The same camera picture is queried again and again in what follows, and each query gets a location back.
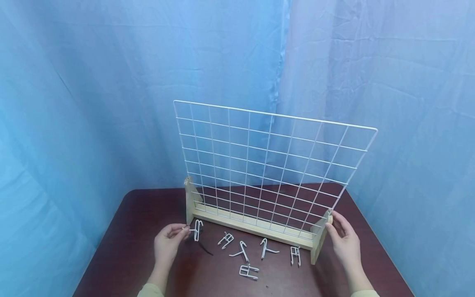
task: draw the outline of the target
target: black wire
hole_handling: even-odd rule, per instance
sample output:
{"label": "black wire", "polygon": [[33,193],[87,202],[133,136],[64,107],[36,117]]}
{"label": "black wire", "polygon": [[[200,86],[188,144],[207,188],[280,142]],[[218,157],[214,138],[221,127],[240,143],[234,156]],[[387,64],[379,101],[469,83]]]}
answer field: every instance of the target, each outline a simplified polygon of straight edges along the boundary
{"label": "black wire", "polygon": [[204,245],[203,245],[200,241],[198,241],[198,244],[199,244],[199,246],[200,246],[205,252],[207,252],[208,254],[214,256],[213,254],[210,253],[210,251],[208,251],[208,250],[204,247]]}

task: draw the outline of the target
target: white wire grid panel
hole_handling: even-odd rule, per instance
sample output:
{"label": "white wire grid panel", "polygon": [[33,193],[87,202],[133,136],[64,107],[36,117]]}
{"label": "white wire grid panel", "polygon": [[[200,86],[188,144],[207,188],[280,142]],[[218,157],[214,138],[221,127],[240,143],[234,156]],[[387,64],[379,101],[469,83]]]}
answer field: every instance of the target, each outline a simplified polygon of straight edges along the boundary
{"label": "white wire grid panel", "polygon": [[305,239],[336,206],[378,132],[179,100],[174,107],[187,174],[203,198],[195,207]]}

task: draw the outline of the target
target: blue curtain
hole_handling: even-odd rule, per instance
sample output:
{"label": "blue curtain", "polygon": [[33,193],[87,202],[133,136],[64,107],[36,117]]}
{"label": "blue curtain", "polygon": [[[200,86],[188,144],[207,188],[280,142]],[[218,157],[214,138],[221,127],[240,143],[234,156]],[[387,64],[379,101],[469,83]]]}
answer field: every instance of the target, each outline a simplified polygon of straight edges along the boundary
{"label": "blue curtain", "polygon": [[128,191],[182,186],[175,99],[378,128],[350,194],[417,296],[471,295],[474,16],[468,0],[3,1],[0,295],[72,295]]}
{"label": "blue curtain", "polygon": [[287,1],[0,3],[0,296],[71,296],[122,197],[182,187],[174,99],[275,111]]}
{"label": "blue curtain", "polygon": [[291,6],[277,112],[379,129],[348,190],[416,296],[473,295],[474,16],[467,0]]}

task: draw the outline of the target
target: sleeve cuff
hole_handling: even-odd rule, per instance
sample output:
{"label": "sleeve cuff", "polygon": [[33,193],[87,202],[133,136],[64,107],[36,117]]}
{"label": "sleeve cuff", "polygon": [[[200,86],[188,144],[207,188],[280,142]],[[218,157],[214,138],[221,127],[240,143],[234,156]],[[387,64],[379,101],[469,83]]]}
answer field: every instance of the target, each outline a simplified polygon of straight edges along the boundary
{"label": "sleeve cuff", "polygon": [[163,294],[156,285],[147,283],[137,297],[163,297]]}
{"label": "sleeve cuff", "polygon": [[351,297],[379,297],[379,295],[374,290],[364,290],[354,292]]}

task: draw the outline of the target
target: white metal hook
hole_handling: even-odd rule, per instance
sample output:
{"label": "white metal hook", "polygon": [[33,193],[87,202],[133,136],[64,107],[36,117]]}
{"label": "white metal hook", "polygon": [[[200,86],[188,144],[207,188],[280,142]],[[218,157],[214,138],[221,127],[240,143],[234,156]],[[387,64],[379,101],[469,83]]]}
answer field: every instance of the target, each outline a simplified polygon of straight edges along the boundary
{"label": "white metal hook", "polygon": [[258,277],[249,275],[250,270],[258,272],[259,268],[251,267],[251,264],[241,265],[241,267],[239,268],[239,275],[242,275],[242,276],[247,277],[247,278],[252,278],[253,280],[257,280]]}
{"label": "white metal hook", "polygon": [[264,238],[264,239],[262,239],[262,241],[261,241],[261,244],[260,244],[260,245],[262,245],[263,243],[264,243],[264,246],[262,247],[262,256],[261,256],[261,260],[262,260],[262,259],[264,259],[264,256],[266,255],[266,251],[269,251],[269,252],[271,252],[271,253],[275,253],[275,254],[276,254],[276,253],[280,253],[280,251],[279,251],[279,250],[271,250],[271,249],[268,249],[268,248],[267,248],[267,238]]}
{"label": "white metal hook", "polygon": [[218,245],[220,245],[220,244],[223,242],[223,240],[226,241],[226,244],[223,245],[223,247],[222,247],[221,249],[225,249],[226,246],[227,246],[231,241],[234,240],[234,236],[233,236],[231,233],[224,232],[224,237],[218,242]]}
{"label": "white metal hook", "polygon": [[294,257],[298,257],[298,267],[300,267],[300,247],[290,247],[290,263],[294,264]]}
{"label": "white metal hook", "polygon": [[203,221],[196,220],[195,229],[190,229],[190,231],[195,231],[195,241],[198,241],[200,239],[200,225],[203,227]]}
{"label": "white metal hook", "polygon": [[230,257],[235,257],[237,255],[240,255],[240,254],[244,254],[244,258],[246,259],[246,262],[249,263],[249,258],[247,257],[246,255],[246,251],[244,250],[244,247],[247,247],[246,243],[243,242],[242,240],[239,242],[239,245],[241,246],[241,251],[237,254],[234,254],[234,255],[229,255]]}

